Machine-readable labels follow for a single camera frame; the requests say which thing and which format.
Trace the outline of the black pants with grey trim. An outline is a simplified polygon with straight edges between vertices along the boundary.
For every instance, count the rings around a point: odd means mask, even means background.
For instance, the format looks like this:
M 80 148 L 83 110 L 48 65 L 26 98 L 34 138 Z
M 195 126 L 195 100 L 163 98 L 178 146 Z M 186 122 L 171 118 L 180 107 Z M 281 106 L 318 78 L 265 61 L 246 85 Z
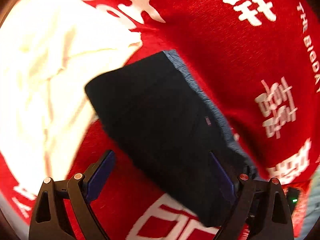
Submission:
M 207 227 L 221 225 L 231 213 L 238 176 L 257 175 L 175 50 L 101 74 L 85 92 L 107 135 Z

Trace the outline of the red plush blanket white characters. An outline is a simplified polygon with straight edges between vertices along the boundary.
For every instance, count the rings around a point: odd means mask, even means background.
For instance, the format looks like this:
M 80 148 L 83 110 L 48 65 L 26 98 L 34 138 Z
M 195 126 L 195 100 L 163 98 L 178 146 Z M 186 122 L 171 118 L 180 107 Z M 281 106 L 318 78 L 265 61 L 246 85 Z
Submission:
M 90 202 L 109 239 L 215 239 L 112 140 L 85 86 L 175 50 L 257 168 L 300 190 L 319 239 L 319 0 L 1 0 L 1 238 L 29 239 L 43 180 L 114 167 Z

